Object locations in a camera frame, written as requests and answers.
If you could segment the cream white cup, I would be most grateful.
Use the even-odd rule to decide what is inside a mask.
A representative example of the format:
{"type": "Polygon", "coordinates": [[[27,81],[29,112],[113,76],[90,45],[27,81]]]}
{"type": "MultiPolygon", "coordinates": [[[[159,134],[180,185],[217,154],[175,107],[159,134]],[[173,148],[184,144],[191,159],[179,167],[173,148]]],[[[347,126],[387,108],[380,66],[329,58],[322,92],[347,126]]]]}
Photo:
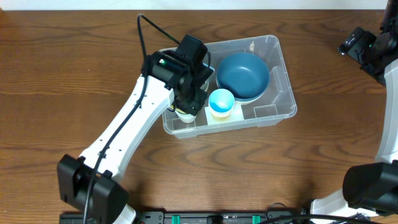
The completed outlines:
{"type": "Polygon", "coordinates": [[[176,111],[175,113],[183,123],[192,123],[196,120],[196,116],[194,115],[181,113],[179,111],[176,111]]]}

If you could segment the light blue cup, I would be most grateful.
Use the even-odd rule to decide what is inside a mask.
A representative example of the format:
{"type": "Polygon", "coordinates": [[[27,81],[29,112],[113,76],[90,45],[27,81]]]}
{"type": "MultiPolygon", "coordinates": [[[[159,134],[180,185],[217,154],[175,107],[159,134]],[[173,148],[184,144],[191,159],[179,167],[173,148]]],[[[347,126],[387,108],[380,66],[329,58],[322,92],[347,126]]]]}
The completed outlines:
{"type": "Polygon", "coordinates": [[[218,112],[225,112],[234,108],[234,96],[227,89],[213,91],[208,99],[209,107],[218,112]]]}

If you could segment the pink cup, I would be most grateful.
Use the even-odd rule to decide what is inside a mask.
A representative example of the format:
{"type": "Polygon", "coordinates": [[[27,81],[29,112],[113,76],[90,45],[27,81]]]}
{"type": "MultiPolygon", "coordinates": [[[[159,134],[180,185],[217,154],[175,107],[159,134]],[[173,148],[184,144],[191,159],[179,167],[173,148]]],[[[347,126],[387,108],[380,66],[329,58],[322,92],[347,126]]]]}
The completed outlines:
{"type": "Polygon", "coordinates": [[[218,112],[218,111],[213,110],[212,108],[209,108],[209,110],[210,110],[210,113],[214,117],[217,117],[217,118],[225,118],[225,117],[229,116],[233,112],[233,109],[230,109],[230,110],[225,111],[225,112],[218,112]]]}

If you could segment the dark blue bowl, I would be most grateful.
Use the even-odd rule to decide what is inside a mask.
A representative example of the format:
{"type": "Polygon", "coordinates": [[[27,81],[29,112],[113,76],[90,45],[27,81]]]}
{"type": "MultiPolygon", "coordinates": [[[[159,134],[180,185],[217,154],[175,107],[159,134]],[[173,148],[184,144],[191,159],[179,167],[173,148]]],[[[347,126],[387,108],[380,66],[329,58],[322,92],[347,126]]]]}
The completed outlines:
{"type": "Polygon", "coordinates": [[[224,58],[218,65],[216,82],[219,88],[233,93],[236,88],[264,88],[270,82],[270,71],[258,56],[239,52],[224,58]]]}
{"type": "Polygon", "coordinates": [[[233,95],[238,102],[250,102],[260,98],[265,92],[264,88],[236,88],[233,90],[233,95]]]}

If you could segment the clear plastic storage container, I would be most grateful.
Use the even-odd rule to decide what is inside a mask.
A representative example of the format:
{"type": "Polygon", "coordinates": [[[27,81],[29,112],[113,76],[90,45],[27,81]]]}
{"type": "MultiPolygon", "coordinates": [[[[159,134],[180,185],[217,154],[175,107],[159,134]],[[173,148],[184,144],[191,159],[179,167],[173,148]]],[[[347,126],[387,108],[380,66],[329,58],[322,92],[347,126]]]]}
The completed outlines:
{"type": "Polygon", "coordinates": [[[215,122],[208,103],[197,114],[192,123],[183,123],[175,112],[162,114],[164,130],[176,138],[190,138],[202,134],[230,131],[234,129],[272,126],[283,119],[295,116],[297,104],[290,84],[279,39],[274,35],[263,35],[245,39],[226,40],[205,44],[211,53],[211,67],[215,69],[207,93],[218,88],[216,75],[221,61],[232,54],[246,52],[260,57],[270,71],[270,82],[265,93],[250,103],[236,103],[227,122],[215,122]]]}

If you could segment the light grey bowl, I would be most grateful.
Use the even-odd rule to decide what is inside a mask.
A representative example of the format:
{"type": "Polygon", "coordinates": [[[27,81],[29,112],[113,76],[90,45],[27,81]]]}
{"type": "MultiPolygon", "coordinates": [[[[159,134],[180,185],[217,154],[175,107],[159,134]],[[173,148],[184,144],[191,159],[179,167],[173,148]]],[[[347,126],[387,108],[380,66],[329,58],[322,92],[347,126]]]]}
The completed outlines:
{"type": "Polygon", "coordinates": [[[204,90],[204,91],[207,91],[208,87],[210,85],[210,79],[211,79],[212,75],[214,74],[215,69],[213,67],[209,66],[206,63],[203,63],[203,65],[205,66],[205,78],[206,78],[206,80],[205,80],[204,84],[202,84],[202,86],[200,88],[202,90],[204,90]]]}

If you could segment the yellow cup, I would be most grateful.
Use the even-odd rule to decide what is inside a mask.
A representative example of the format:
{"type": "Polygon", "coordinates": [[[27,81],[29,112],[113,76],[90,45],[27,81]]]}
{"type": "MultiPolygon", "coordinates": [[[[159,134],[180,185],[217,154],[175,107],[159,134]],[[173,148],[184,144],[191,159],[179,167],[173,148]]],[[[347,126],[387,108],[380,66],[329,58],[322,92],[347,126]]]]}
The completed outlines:
{"type": "Polygon", "coordinates": [[[184,112],[184,111],[182,111],[182,110],[180,110],[180,109],[175,109],[175,112],[177,112],[177,113],[180,113],[180,114],[186,114],[186,112],[184,112]]]}
{"type": "Polygon", "coordinates": [[[215,115],[211,115],[211,116],[215,122],[227,122],[227,120],[229,119],[229,115],[223,116],[223,117],[219,117],[219,116],[215,116],[215,115]]]}

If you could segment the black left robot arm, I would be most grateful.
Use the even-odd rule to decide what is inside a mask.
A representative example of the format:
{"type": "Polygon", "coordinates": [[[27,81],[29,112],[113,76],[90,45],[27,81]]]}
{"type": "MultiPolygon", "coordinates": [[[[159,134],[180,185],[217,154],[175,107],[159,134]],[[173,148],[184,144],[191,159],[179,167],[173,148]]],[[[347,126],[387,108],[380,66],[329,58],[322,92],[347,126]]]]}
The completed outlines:
{"type": "Polygon", "coordinates": [[[208,94],[202,86],[213,73],[206,45],[186,35],[175,50],[145,54],[141,75],[100,137],[77,158],[64,155],[57,165],[60,198],[82,212],[88,223],[132,223],[129,193],[120,186],[132,155],[154,122],[168,109],[196,116],[208,94]]]}

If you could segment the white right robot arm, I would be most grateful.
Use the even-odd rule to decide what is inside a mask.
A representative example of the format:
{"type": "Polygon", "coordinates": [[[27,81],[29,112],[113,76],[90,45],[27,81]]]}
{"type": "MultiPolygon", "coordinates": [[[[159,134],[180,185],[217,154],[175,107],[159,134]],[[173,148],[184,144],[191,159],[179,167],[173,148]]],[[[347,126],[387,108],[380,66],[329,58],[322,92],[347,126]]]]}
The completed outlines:
{"type": "Polygon", "coordinates": [[[385,89],[380,141],[366,162],[346,171],[342,186],[310,202],[304,223],[370,223],[397,214],[397,1],[388,1],[378,34],[361,27],[338,51],[385,89]]]}

